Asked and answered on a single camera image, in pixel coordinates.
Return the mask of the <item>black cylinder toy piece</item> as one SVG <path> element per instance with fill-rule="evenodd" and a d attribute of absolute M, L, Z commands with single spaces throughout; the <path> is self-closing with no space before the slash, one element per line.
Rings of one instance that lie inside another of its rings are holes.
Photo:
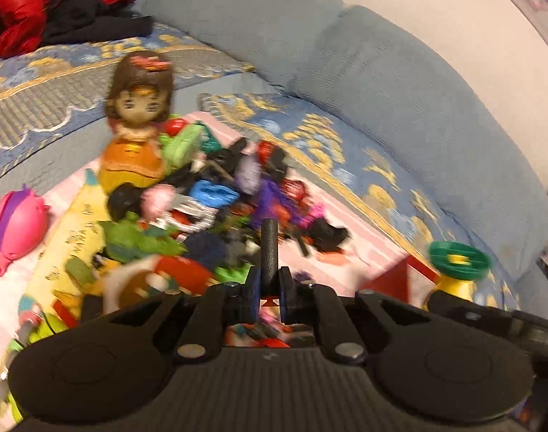
<path fill-rule="evenodd" d="M 266 298 L 277 294 L 276 277 L 279 270 L 278 220 L 262 220 L 260 242 L 260 295 L 262 298 Z"/>

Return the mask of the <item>yellow banana character toy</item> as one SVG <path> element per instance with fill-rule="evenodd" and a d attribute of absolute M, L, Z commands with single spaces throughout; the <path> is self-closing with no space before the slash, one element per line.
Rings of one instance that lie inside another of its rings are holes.
<path fill-rule="evenodd" d="M 486 278 L 492 261 L 475 247 L 450 241 L 434 241 L 428 248 L 431 265 L 439 273 L 431 294 L 441 292 L 473 302 L 475 286 Z"/>

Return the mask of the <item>black plastic clip block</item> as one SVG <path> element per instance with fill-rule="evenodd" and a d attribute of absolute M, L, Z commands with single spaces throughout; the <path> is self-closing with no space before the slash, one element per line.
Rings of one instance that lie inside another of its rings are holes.
<path fill-rule="evenodd" d="M 345 227 L 336 227 L 324 217 L 317 217 L 303 231 L 311 245 L 321 253 L 337 253 L 340 246 L 349 238 L 350 234 Z"/>

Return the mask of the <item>purple tassel toy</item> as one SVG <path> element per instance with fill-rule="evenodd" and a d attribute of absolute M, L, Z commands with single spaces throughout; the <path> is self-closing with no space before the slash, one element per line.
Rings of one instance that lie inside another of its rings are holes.
<path fill-rule="evenodd" d="M 262 220 L 278 219 L 276 206 L 286 211 L 286 219 L 283 222 L 296 224 L 299 221 L 296 206 L 293 200 L 282 192 L 280 186 L 274 180 L 260 180 L 259 190 L 255 196 L 256 207 L 250 218 L 250 224 L 254 229 L 261 227 Z"/>

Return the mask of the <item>red patterned cardboard box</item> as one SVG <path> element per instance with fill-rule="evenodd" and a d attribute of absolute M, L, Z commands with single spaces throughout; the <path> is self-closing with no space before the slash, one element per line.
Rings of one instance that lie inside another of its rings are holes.
<path fill-rule="evenodd" d="M 422 308 L 438 280 L 439 274 L 428 265 L 414 256 L 405 256 L 364 288 Z"/>

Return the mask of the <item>blue plastic toy piece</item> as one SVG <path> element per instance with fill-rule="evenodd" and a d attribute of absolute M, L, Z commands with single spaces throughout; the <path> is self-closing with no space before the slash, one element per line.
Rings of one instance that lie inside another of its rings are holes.
<path fill-rule="evenodd" d="M 212 209 L 230 206 L 240 198 L 240 193 L 235 189 L 209 180 L 196 181 L 189 195 L 201 205 Z"/>

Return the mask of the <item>yellow banana label bag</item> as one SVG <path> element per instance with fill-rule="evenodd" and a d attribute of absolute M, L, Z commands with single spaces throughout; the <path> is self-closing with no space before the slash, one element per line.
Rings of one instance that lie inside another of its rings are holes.
<path fill-rule="evenodd" d="M 91 272 L 94 253 L 104 248 L 100 223 L 110 219 L 107 195 L 97 181 L 94 169 L 81 170 L 50 194 L 59 198 L 79 184 L 79 191 L 50 229 L 44 249 L 32 271 L 26 294 L 50 313 L 80 318 L 84 284 L 66 271 L 69 260 L 82 261 L 83 273 Z"/>

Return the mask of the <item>blue fabric sofa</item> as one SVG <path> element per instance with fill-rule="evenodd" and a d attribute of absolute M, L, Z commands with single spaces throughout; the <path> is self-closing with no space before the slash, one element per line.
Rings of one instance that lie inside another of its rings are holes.
<path fill-rule="evenodd" d="M 548 243 L 544 187 L 475 92 L 427 45 L 342 0 L 137 0 L 381 144 L 514 279 Z"/>

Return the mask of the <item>pink purple toy purse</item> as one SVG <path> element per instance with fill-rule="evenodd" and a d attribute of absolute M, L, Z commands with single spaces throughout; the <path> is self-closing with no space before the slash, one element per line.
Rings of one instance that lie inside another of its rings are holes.
<path fill-rule="evenodd" d="M 0 200 L 0 277 L 9 265 L 34 250 L 44 237 L 51 207 L 23 185 Z"/>

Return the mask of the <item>brown haired doll figurine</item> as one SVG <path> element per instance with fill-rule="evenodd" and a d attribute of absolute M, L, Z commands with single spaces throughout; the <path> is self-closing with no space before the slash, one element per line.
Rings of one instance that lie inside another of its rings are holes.
<path fill-rule="evenodd" d="M 164 177 L 159 134 L 172 92 L 172 63 L 164 54 L 137 51 L 117 64 L 105 109 L 113 138 L 97 174 L 106 194 L 124 183 L 147 187 Z"/>

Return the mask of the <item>blue gold patterned seat cover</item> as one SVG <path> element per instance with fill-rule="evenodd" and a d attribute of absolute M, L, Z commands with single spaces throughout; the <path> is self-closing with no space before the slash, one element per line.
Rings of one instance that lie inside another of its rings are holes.
<path fill-rule="evenodd" d="M 345 297 L 409 260 L 421 305 L 435 242 L 482 263 L 460 293 L 515 310 L 513 279 L 377 141 L 281 94 L 199 94 L 188 85 L 249 67 L 162 27 L 120 43 L 56 46 L 0 62 L 0 275 L 65 320 L 81 299 L 114 306 L 245 281 L 260 225 L 278 223 L 282 263 Z"/>

